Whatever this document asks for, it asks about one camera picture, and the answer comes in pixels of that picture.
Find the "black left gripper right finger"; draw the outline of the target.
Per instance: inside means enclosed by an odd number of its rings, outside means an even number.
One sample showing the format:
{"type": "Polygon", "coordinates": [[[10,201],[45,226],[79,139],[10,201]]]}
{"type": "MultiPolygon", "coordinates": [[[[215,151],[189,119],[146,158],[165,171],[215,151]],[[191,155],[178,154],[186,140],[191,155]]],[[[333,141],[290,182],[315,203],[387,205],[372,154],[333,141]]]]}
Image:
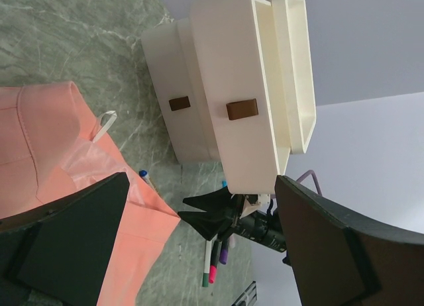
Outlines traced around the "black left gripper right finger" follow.
{"type": "Polygon", "coordinates": [[[422,305],[423,234],[371,219],[287,176],[278,214],[302,305],[422,305]]]}

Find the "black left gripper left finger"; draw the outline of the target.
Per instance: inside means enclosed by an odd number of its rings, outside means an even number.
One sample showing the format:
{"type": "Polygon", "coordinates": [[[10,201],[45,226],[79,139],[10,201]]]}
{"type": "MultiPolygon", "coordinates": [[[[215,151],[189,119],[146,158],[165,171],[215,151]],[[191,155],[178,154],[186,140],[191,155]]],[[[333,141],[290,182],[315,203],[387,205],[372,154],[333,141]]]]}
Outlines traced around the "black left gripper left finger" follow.
{"type": "Polygon", "coordinates": [[[96,305],[128,191],[119,172],[1,219],[1,304],[20,305],[37,290],[64,305],[96,305]]]}

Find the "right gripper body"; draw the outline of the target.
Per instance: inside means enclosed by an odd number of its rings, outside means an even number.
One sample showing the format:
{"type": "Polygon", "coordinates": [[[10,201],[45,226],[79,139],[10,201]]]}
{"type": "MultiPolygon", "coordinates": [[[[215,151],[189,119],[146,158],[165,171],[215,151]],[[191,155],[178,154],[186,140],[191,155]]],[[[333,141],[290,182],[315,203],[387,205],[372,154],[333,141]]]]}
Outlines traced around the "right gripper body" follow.
{"type": "Polygon", "coordinates": [[[273,210],[275,198],[270,198],[266,212],[257,209],[257,205],[261,207],[258,195],[233,195],[233,199],[235,209],[230,226],[232,233],[276,252],[287,250],[279,214],[273,210]]]}

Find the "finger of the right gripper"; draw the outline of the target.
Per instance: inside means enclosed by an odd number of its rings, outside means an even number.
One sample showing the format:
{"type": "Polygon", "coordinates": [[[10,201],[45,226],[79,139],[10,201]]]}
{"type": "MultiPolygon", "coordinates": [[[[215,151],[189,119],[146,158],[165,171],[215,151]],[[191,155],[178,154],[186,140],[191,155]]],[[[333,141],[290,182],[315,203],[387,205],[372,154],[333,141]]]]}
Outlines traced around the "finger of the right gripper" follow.
{"type": "Polygon", "coordinates": [[[217,213],[225,209],[230,209],[232,207],[231,199],[232,193],[228,187],[222,187],[217,191],[204,195],[186,197],[183,200],[184,204],[201,211],[184,211],[183,216],[188,216],[192,213],[217,213]]]}
{"type": "Polygon", "coordinates": [[[205,240],[212,240],[215,236],[218,240],[228,239],[233,233],[233,227],[237,220],[237,214],[230,210],[222,210],[216,213],[179,211],[178,215],[205,240]]]}

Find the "white green-tipped marker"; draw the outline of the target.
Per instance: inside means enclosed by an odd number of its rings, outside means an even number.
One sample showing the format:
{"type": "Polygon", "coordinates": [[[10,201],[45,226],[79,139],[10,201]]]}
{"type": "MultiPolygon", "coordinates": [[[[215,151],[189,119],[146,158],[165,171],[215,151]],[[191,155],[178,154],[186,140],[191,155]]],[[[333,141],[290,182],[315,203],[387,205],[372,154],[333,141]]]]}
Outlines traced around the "white green-tipped marker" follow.
{"type": "Polygon", "coordinates": [[[209,274],[210,274],[212,245],[213,245],[212,240],[207,240],[205,242],[205,255],[204,255],[202,287],[208,287],[209,286],[209,274]]]}

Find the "purple black highlighter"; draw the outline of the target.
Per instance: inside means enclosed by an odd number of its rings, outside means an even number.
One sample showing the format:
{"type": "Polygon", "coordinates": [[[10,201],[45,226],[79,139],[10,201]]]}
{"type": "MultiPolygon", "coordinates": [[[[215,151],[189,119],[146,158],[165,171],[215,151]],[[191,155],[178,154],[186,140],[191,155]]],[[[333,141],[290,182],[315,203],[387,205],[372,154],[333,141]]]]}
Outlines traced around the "purple black highlighter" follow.
{"type": "Polygon", "coordinates": [[[220,254],[219,254],[219,262],[222,265],[227,264],[228,255],[229,255],[229,239],[225,239],[225,240],[222,241],[221,251],[220,251],[220,254]]]}

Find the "blue long nib marker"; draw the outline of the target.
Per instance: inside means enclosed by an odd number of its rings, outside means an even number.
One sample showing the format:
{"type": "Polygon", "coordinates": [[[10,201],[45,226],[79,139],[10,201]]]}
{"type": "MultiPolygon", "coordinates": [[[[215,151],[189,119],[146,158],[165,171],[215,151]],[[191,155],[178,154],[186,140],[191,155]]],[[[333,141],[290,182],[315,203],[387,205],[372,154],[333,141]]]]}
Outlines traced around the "blue long nib marker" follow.
{"type": "Polygon", "coordinates": [[[140,170],[138,172],[139,176],[142,178],[142,180],[155,192],[158,192],[156,186],[154,185],[153,181],[150,178],[149,173],[146,170],[140,170]]]}

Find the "white drawer organizer box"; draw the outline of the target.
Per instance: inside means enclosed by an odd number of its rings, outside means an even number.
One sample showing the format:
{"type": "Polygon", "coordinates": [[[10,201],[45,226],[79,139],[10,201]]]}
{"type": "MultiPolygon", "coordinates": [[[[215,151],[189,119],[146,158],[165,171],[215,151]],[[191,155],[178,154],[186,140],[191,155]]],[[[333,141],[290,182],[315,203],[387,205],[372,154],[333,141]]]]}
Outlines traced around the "white drawer organizer box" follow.
{"type": "MultiPolygon", "coordinates": [[[[305,0],[255,5],[276,146],[303,154],[316,122],[305,0]]],[[[144,31],[141,42],[178,161],[221,161],[189,16],[144,31]]]]}

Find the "white drawer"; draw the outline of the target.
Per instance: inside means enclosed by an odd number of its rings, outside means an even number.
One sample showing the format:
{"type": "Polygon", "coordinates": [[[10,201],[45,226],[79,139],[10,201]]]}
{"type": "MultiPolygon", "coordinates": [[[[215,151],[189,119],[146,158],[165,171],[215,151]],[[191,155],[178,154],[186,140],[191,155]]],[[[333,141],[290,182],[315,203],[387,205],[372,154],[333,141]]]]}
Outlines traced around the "white drawer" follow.
{"type": "Polygon", "coordinates": [[[189,20],[229,191],[271,194],[288,157],[276,146],[255,0],[198,0],[189,20]]]}

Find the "pink black highlighter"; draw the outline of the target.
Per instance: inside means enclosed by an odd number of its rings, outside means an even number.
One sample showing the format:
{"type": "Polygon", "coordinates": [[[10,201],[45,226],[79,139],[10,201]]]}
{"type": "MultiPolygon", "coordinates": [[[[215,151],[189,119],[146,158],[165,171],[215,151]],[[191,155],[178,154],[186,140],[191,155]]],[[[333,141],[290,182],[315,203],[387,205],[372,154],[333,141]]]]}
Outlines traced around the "pink black highlighter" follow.
{"type": "Polygon", "coordinates": [[[217,275],[217,266],[221,255],[222,242],[215,240],[211,250],[210,268],[209,268],[209,283],[215,283],[217,275]]]}

